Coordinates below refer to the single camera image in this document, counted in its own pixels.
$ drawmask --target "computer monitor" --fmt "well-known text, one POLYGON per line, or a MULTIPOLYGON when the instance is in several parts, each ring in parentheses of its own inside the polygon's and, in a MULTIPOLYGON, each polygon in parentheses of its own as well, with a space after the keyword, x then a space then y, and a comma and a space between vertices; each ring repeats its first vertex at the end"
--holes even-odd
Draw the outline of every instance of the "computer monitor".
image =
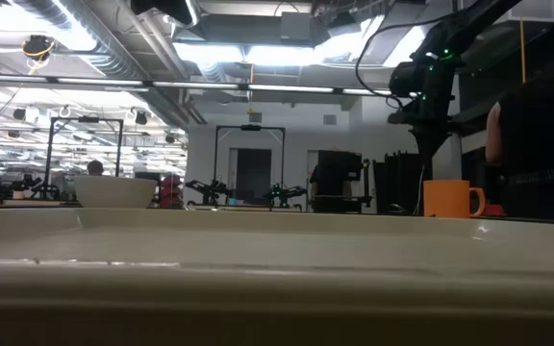
POLYGON ((330 172, 333 176, 340 175, 343 181, 358 182, 363 169, 363 156, 359 153, 320 150, 317 153, 317 169, 320 177, 330 172))

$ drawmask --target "ductwork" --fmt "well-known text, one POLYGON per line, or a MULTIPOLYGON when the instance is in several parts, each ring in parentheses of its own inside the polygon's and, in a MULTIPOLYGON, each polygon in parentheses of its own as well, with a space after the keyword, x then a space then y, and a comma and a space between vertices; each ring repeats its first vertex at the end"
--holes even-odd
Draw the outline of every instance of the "ductwork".
MULTIPOLYGON (((130 80, 149 79, 149 74, 83 1, 13 0, 13 2, 61 30, 85 30, 98 42, 94 53, 106 54, 106 56, 88 57, 86 60, 107 77, 130 80)), ((184 129, 187 127, 189 119, 181 107, 172 102, 162 91, 150 89, 148 92, 135 93, 135 96, 147 102, 166 124, 184 129)))

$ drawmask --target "robotic arm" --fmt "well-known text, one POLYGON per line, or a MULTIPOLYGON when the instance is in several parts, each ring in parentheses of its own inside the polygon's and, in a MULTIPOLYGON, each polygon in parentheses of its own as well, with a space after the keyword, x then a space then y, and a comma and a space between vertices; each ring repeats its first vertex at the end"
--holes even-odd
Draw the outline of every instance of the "robotic arm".
POLYGON ((411 55, 390 76, 390 91, 397 97, 419 93, 403 110, 389 117, 391 124, 412 125, 423 162, 429 162, 455 126, 448 116, 452 84, 461 55, 476 37, 521 0, 478 0, 469 8, 446 17, 427 34, 411 55))

